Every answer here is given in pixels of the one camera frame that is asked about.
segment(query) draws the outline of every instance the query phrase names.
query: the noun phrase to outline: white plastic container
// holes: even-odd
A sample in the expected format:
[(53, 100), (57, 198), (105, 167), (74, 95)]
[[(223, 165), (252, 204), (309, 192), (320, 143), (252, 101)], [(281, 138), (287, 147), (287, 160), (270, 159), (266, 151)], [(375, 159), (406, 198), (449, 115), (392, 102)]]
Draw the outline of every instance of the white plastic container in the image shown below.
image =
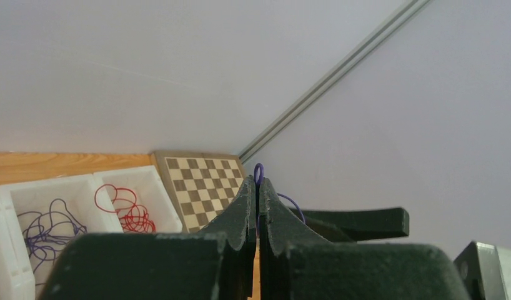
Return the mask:
[[(149, 219), (154, 222), (156, 232), (182, 231), (182, 222), (154, 166), (97, 172), (94, 173), (94, 177), (98, 186), (112, 184), (117, 188), (132, 189), (136, 193), (137, 204), (147, 208)], [(114, 190), (109, 187), (103, 190), (112, 199)]]
[[(56, 198), (64, 200), (68, 211), (87, 228), (89, 233), (122, 232), (121, 226), (118, 226), (117, 217), (101, 211), (94, 204), (96, 189), (97, 184), (91, 174), (0, 186), (0, 200), (5, 207), (12, 246), (22, 270), (29, 268), (32, 274), (32, 270), (40, 262), (34, 256), (29, 258), (22, 235), (22, 231), (31, 224), (36, 215), (28, 214), (22, 217), (17, 215), (28, 211), (46, 213)], [(111, 207), (110, 199), (106, 194), (98, 195), (97, 200), (100, 206)], [(57, 211), (64, 211), (64, 205), (61, 202), (56, 202), (55, 208)], [(49, 228), (49, 218), (45, 217), (41, 220), (42, 225)], [(52, 234), (72, 236), (73, 231), (71, 226), (59, 226), (55, 227)], [(61, 249), (63, 246), (55, 245), (55, 248)], [(51, 268), (51, 261), (43, 262), (34, 273), (35, 282), (37, 284), (46, 282)], [(43, 285), (36, 286), (36, 294), (40, 293), (42, 287)]]
[(27, 299), (24, 293), (26, 293), (24, 279), (9, 237), (5, 209), (0, 202), (0, 299)]

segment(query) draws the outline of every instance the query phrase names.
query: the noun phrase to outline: chessboard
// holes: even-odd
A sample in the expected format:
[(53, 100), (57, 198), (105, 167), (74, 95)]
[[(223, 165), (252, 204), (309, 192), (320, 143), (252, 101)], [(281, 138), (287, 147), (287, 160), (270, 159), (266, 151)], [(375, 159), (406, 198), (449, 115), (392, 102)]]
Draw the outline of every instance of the chessboard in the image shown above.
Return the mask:
[(183, 230), (190, 233), (202, 229), (232, 202), (246, 176), (233, 155), (155, 151), (151, 160)]

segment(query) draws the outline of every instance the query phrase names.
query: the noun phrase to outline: wooden surface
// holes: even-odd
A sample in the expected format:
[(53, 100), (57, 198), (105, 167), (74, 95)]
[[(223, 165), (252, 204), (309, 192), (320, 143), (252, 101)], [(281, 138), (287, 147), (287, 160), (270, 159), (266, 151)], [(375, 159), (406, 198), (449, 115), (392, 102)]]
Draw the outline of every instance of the wooden surface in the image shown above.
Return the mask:
[[(0, 185), (153, 164), (148, 154), (0, 153)], [(260, 299), (259, 250), (255, 252), (253, 297)]]

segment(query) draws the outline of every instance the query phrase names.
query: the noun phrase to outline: wall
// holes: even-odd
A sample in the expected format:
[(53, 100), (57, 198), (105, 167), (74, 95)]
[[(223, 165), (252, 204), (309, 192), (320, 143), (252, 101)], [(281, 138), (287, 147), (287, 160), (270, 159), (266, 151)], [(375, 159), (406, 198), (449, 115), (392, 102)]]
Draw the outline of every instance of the wall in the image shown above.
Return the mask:
[(0, 0), (0, 151), (238, 153), (404, 0)]
[(431, 1), (256, 162), (303, 208), (406, 208), (398, 241), (511, 247), (511, 0)]

